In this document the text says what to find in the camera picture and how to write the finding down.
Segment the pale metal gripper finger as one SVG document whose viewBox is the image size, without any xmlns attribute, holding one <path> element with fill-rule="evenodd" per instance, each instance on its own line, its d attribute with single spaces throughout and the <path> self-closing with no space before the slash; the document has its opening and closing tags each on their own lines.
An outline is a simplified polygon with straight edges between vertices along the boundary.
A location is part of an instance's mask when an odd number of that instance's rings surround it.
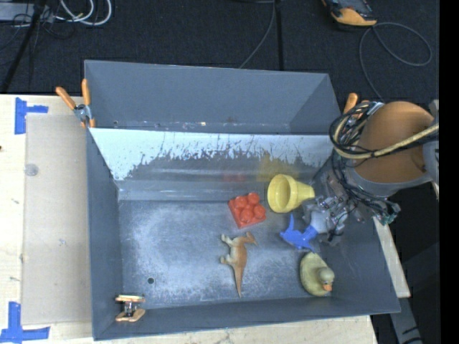
<svg viewBox="0 0 459 344">
<path fill-rule="evenodd" d="M 318 236 L 318 242 L 326 246 L 336 247 L 341 243 L 344 230 L 344 225 L 336 226 L 326 234 L 320 234 Z"/>
<path fill-rule="evenodd" d="M 314 199 L 307 199 L 302 203 L 303 212 L 305 216 L 311 216 L 312 213 L 320 213 L 330 216 L 333 211 L 334 202 L 335 198 L 330 196 L 319 196 Z"/>
</svg>

